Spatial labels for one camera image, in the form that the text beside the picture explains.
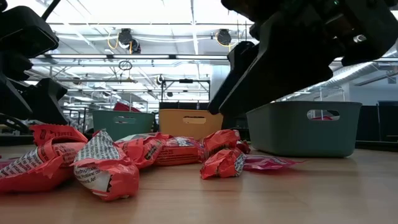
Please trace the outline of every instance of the teal storage bin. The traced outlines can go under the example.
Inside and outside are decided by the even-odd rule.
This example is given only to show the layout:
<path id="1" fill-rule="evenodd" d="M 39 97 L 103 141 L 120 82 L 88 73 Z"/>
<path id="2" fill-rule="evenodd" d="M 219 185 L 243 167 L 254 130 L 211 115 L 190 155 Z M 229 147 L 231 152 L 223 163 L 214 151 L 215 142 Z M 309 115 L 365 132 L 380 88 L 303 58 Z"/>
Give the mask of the teal storage bin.
<path id="1" fill-rule="evenodd" d="M 149 133 L 155 115 L 123 111 L 93 111 L 94 130 L 106 129 L 113 141 L 132 134 Z"/>
<path id="2" fill-rule="evenodd" d="M 252 146 L 285 157 L 346 157 L 355 149 L 361 103 L 286 101 L 247 112 Z M 313 112 L 325 111 L 324 120 Z"/>

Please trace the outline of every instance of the bin handle cutout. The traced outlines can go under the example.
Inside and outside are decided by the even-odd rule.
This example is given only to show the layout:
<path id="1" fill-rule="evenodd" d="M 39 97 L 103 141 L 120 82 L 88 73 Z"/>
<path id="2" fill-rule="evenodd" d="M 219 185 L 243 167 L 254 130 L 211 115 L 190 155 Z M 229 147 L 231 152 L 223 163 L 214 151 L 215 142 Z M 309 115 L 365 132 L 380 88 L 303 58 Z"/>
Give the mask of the bin handle cutout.
<path id="1" fill-rule="evenodd" d="M 185 124 L 204 124 L 206 123 L 206 118 L 203 116 L 184 116 L 182 122 Z"/>
<path id="2" fill-rule="evenodd" d="M 307 118 L 311 121 L 338 121 L 340 113 L 335 110 L 309 110 Z"/>
<path id="3" fill-rule="evenodd" d="M 115 116 L 113 121 L 116 124 L 135 124 L 136 119 L 130 116 Z"/>

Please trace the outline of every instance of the wooden table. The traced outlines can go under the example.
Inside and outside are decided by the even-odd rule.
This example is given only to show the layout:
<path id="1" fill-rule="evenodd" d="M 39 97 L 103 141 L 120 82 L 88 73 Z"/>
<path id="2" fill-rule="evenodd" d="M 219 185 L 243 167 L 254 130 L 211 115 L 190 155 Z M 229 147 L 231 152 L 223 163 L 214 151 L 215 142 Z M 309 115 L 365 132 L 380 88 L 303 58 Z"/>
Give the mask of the wooden table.
<path id="1" fill-rule="evenodd" d="M 0 223 L 398 223 L 398 154 L 357 150 L 290 170 L 201 180 L 199 164 L 141 172 L 133 198 L 102 202 L 77 182 L 0 195 Z"/>

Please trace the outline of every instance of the tan plastic bin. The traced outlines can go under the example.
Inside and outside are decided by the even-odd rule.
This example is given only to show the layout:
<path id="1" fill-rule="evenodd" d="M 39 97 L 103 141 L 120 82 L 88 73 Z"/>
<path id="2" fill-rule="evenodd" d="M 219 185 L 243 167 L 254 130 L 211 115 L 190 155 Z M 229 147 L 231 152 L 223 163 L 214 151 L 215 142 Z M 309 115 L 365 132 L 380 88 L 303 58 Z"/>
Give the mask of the tan plastic bin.
<path id="1" fill-rule="evenodd" d="M 160 131 L 172 136 L 200 139 L 221 129 L 223 115 L 205 110 L 159 110 Z"/>

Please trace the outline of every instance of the green plastic bin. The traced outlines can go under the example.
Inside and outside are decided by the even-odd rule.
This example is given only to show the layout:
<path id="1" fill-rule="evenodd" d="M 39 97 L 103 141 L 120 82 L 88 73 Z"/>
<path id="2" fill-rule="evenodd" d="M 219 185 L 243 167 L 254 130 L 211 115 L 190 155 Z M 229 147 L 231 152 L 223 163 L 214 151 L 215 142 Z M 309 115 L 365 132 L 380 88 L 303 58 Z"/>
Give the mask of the green plastic bin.
<path id="1" fill-rule="evenodd" d="M 93 111 L 94 130 L 106 129 L 106 132 L 117 141 L 132 134 L 149 133 L 155 115 L 123 111 Z"/>
<path id="2" fill-rule="evenodd" d="M 355 149 L 361 103 L 288 101 L 247 112 L 252 146 L 285 157 L 346 157 Z M 335 120 L 309 118 L 314 110 L 337 111 Z"/>

